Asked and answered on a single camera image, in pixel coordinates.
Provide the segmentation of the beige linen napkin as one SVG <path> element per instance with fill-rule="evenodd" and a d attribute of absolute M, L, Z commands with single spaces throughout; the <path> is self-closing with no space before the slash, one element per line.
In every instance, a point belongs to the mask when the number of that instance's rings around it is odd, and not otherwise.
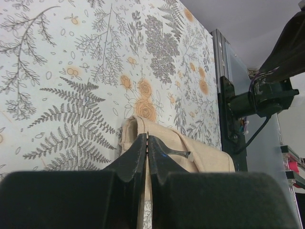
<path fill-rule="evenodd" d="M 169 153 L 169 157 L 188 172 L 235 171 L 232 158 L 222 150 L 136 115 L 128 118 L 122 126 L 120 142 L 122 153 L 131 147 L 140 134 L 150 134 L 159 138 L 166 147 L 173 150 L 172 153 Z"/>

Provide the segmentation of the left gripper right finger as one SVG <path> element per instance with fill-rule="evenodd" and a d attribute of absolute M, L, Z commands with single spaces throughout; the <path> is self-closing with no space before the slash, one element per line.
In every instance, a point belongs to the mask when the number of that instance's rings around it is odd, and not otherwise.
<path fill-rule="evenodd" d="M 296 229 L 278 183 L 256 172 L 190 173 L 148 137 L 154 229 Z"/>

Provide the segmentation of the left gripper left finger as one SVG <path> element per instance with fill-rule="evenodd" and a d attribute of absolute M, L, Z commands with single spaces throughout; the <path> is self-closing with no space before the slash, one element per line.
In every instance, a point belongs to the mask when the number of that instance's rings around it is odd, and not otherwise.
<path fill-rule="evenodd" d="M 19 171 L 0 183 L 3 229 L 140 229 L 147 135 L 99 171 Z"/>

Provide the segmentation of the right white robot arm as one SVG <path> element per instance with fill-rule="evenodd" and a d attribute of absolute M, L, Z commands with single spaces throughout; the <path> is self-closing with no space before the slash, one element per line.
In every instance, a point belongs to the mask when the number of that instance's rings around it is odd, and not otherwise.
<path fill-rule="evenodd" d="M 251 115 L 271 117 L 286 110 L 297 89 L 290 78 L 305 71 L 305 10 L 301 9 L 285 25 L 271 54 L 251 80 L 248 92 L 227 102 L 228 114 L 235 118 Z"/>

